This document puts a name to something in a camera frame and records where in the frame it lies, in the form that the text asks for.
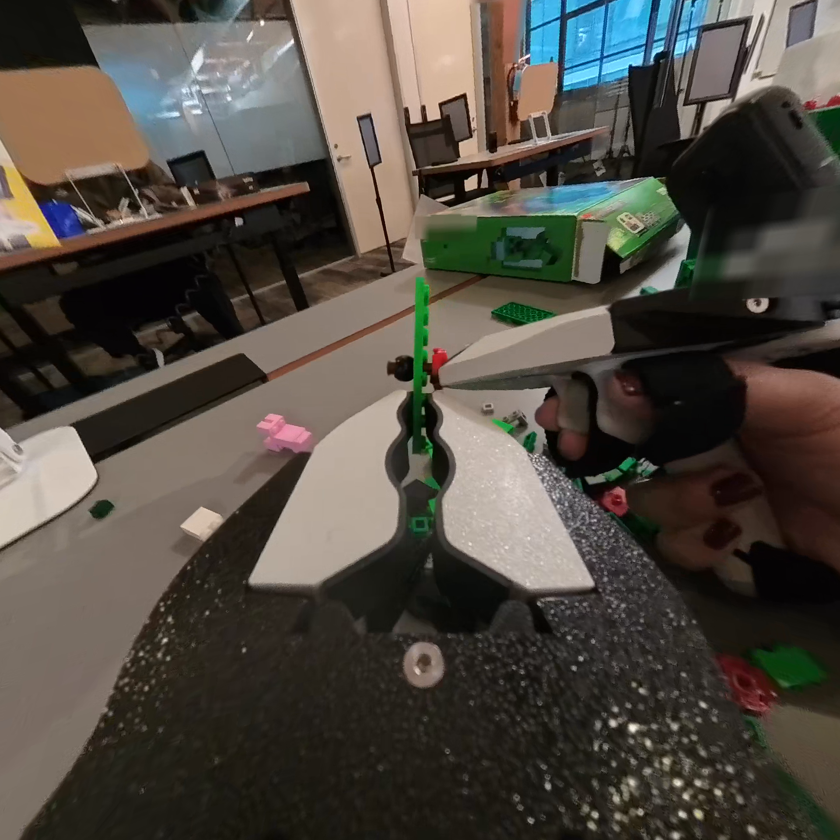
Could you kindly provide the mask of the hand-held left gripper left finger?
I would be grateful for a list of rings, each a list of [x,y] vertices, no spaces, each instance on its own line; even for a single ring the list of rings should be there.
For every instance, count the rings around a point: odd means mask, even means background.
[[[249,576],[252,589],[322,593],[398,544],[410,396],[389,393],[315,446]]]

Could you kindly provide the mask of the long green toy plate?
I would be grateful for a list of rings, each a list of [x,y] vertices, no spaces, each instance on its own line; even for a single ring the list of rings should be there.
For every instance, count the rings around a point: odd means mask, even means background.
[[[414,288],[414,321],[413,321],[413,352],[410,354],[415,360],[415,372],[411,384],[410,434],[411,451],[414,455],[432,457],[434,448],[426,432],[426,387],[429,383],[427,371],[428,355],[428,317],[429,317],[429,285],[421,277],[415,279]]]

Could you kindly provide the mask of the grey desk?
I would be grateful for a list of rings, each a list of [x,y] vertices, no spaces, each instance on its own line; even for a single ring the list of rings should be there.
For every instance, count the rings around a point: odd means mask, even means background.
[[[677,591],[545,457],[593,595],[428,635],[249,589],[304,459],[246,423],[335,425],[382,393],[361,352],[102,461],[114,513],[5,550],[2,838],[819,838]]]

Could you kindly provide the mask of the person's right hand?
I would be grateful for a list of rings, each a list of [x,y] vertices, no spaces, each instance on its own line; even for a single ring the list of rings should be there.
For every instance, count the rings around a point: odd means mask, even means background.
[[[626,490],[630,510],[658,527],[667,561],[703,571],[732,555],[734,517],[765,497],[787,546],[839,570],[839,382],[828,374],[730,358],[746,385],[740,446],[749,467],[658,473]]]

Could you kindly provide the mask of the wide green studded plate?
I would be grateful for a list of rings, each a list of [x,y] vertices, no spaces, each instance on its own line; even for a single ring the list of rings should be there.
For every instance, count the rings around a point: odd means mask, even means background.
[[[490,312],[491,317],[509,326],[519,327],[553,319],[557,313],[515,301],[502,304]]]

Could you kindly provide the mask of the pink toy pig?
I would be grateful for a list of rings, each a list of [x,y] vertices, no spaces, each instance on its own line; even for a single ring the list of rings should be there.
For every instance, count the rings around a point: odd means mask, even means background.
[[[279,414],[266,415],[256,426],[262,445],[269,452],[311,453],[314,447],[312,433],[303,426],[290,424]]]

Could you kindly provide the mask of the green toy set box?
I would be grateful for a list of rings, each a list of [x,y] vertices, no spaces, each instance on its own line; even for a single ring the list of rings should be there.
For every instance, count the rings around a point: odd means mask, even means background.
[[[665,184],[649,176],[494,192],[432,215],[419,239],[432,270],[596,285],[683,225]]]

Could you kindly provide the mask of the white toy brick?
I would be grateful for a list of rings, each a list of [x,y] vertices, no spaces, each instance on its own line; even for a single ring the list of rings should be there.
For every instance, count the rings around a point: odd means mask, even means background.
[[[223,523],[224,517],[221,514],[200,507],[181,523],[180,530],[191,539],[203,543],[212,537]]]

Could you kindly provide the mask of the white paper sheet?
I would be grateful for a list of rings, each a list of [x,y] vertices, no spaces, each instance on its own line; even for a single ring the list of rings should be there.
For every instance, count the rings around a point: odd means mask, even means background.
[[[412,222],[405,238],[402,259],[413,265],[424,262],[421,240],[424,233],[425,218],[438,212],[438,203],[426,195],[417,198]]]

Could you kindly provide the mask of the wooden office table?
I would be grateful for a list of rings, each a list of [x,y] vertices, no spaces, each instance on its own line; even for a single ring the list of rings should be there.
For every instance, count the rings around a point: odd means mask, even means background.
[[[480,151],[459,157],[456,161],[418,165],[413,174],[420,195],[429,195],[429,178],[450,183],[454,196],[463,201],[468,178],[481,172],[500,174],[506,167],[520,165],[526,174],[544,172],[549,186],[560,183],[561,169],[592,150],[592,142],[608,134],[605,126],[562,133],[542,140],[511,143],[494,152]]]
[[[29,341],[19,348],[2,333],[2,393],[22,420],[95,393],[101,387],[71,359],[27,305],[175,259],[194,257],[260,235],[269,237],[295,308],[310,307],[280,236],[281,202],[309,193],[305,182],[88,231],[54,248],[3,251],[2,309]]]

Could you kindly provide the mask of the black monitor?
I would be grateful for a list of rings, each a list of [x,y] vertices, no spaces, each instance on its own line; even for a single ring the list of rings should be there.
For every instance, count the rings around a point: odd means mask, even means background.
[[[467,92],[440,101],[438,103],[438,110],[441,119],[449,119],[455,141],[458,144],[472,139],[474,128],[469,110],[469,97]]]
[[[167,160],[174,183],[179,187],[198,186],[216,179],[214,169],[204,150],[197,150]]]

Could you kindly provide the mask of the black sign on pole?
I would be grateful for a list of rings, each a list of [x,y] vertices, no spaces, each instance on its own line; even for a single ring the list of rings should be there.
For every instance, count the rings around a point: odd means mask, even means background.
[[[375,131],[375,123],[370,112],[359,115],[356,118],[363,145],[364,157],[369,168],[371,181],[374,189],[374,201],[381,222],[381,230],[385,239],[385,249],[389,261],[391,273],[396,273],[396,265],[392,252],[392,242],[387,230],[382,196],[376,179],[375,169],[382,163],[382,152]]]

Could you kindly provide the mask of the white stand base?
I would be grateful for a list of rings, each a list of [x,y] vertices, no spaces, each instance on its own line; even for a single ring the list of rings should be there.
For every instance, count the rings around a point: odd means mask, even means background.
[[[74,427],[55,427],[22,443],[1,430],[1,548],[81,501],[98,471]]]

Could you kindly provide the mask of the red round toy piece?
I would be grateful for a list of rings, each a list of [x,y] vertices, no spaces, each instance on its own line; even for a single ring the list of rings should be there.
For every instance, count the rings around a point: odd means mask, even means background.
[[[718,654],[715,659],[730,698],[743,712],[760,718],[772,710],[778,692],[761,669],[729,654]]]

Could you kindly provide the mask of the blue bag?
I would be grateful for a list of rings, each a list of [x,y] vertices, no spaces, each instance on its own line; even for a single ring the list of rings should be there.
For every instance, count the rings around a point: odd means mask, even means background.
[[[38,207],[58,240],[74,238],[86,233],[74,206],[52,199],[38,202]]]

